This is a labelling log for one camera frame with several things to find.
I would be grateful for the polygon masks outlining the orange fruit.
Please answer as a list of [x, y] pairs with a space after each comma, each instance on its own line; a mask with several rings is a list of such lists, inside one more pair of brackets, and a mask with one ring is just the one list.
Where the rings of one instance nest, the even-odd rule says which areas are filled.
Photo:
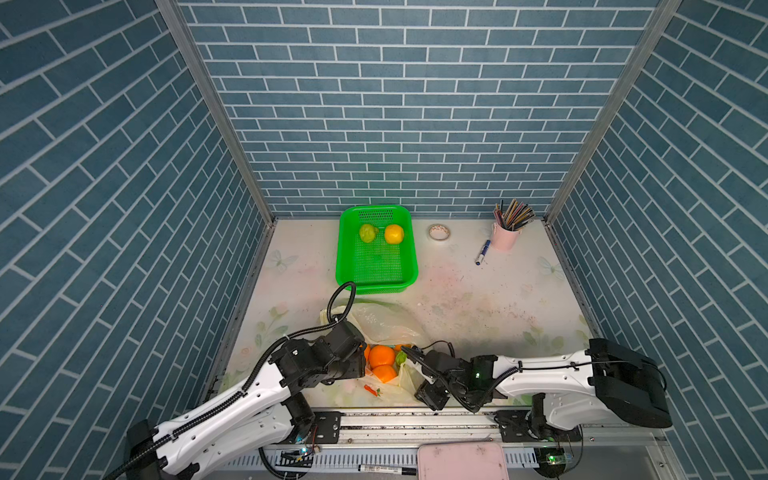
[[380, 365], [372, 370], [373, 375], [382, 383], [388, 383], [398, 377], [397, 371], [391, 365]]
[[367, 362], [371, 369], [395, 364], [396, 351], [386, 345], [376, 345], [367, 351]]

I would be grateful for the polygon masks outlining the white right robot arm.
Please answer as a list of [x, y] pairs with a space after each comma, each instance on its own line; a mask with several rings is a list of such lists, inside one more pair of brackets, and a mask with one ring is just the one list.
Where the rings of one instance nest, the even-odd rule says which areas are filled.
[[416, 398], [433, 411], [442, 410], [450, 398], [477, 413], [495, 399], [528, 395], [527, 429], [536, 439], [612, 417], [651, 429], [672, 425], [667, 381], [657, 363], [606, 339], [593, 338], [587, 348], [571, 354], [536, 358], [481, 355], [464, 360], [418, 347], [402, 351], [425, 378]]

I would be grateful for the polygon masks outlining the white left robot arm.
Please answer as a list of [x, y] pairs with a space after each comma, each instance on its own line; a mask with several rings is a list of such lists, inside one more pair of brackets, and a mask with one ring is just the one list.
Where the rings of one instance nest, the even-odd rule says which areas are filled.
[[328, 310], [325, 324], [278, 338], [245, 380], [157, 426], [133, 425], [126, 459], [108, 478], [201, 479], [250, 450], [306, 439], [315, 415], [304, 390], [365, 373], [364, 336], [347, 319], [357, 286], [338, 289], [349, 293], [341, 312]]

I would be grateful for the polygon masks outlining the yellow green pear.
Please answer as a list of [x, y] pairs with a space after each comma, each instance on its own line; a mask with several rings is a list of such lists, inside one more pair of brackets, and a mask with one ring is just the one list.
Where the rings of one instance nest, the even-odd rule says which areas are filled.
[[359, 229], [360, 240], [365, 244], [372, 243], [379, 233], [379, 229], [372, 224], [363, 224]]

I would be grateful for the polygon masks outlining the yellowish plastic bag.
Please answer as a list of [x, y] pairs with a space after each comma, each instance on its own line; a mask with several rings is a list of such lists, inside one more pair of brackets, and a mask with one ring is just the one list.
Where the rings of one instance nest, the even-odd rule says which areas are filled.
[[363, 300], [352, 307], [348, 321], [364, 336], [367, 351], [376, 345], [386, 345], [396, 351], [393, 365], [398, 377], [382, 383], [366, 362], [362, 378], [343, 380], [331, 386], [320, 386], [310, 395], [310, 404], [323, 407], [406, 407], [415, 406], [418, 385], [424, 380], [407, 361], [402, 345], [425, 347], [433, 341], [423, 323], [409, 309], [384, 301]]

